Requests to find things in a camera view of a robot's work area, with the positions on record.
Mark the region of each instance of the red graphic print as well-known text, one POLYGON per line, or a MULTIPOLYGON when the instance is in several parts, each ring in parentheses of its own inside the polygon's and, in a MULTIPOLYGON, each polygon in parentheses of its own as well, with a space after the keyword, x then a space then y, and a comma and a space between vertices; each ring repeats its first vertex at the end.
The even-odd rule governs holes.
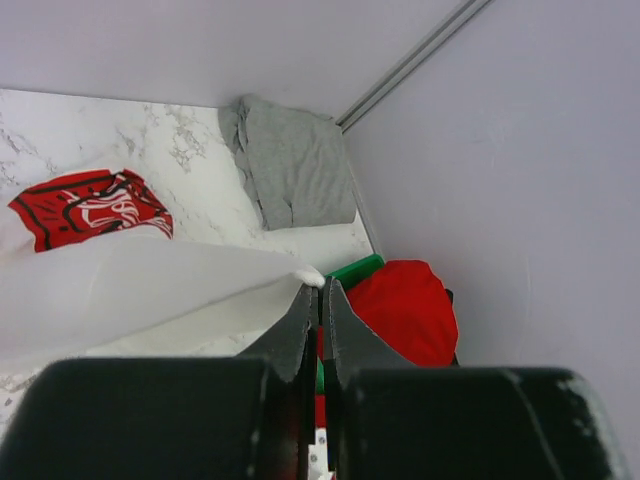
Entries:
POLYGON ((173 220, 144 180, 129 170, 92 170, 28 188, 9 207, 43 252, 103 233, 153 225, 173 236, 173 220))

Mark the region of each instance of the gray towel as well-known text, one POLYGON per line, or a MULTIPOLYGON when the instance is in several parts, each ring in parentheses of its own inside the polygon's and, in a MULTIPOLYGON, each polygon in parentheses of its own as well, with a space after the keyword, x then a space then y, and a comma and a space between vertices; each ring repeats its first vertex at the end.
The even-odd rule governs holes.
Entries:
POLYGON ((331 118, 248 95, 218 119, 267 230, 353 222, 347 152, 331 118))

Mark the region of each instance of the white wall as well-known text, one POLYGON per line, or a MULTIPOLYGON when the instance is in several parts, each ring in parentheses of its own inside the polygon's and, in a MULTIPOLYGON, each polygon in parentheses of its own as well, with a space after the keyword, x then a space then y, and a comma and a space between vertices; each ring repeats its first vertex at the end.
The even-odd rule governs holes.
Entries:
POLYGON ((338 116, 458 0, 16 0, 0 87, 338 116))
POLYGON ((561 365, 640 476, 640 2, 496 0, 347 135, 384 253, 466 364, 561 365))

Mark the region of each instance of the metal strip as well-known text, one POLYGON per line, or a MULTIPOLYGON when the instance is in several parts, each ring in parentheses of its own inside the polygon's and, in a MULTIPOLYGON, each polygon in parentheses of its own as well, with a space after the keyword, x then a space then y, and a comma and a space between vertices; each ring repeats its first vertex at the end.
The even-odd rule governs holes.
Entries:
POLYGON ((336 123, 342 127, 342 131, 349 130, 491 1, 466 0, 460 3, 411 52, 391 68, 338 119, 336 123))

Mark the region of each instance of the white marble table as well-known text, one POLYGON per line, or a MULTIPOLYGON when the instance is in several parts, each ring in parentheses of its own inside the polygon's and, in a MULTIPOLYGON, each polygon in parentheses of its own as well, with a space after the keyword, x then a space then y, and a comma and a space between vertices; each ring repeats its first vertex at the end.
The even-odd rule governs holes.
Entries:
MULTIPOLYGON (((2 201, 110 159, 147 181, 173 215, 176 239, 285 252, 324 273, 372 253, 359 217, 351 225, 264 231, 216 109, 0 90, 2 201)), ((232 355, 286 311, 297 288, 286 280, 87 354, 232 355)), ((35 372, 0 373, 0 437, 35 372)))

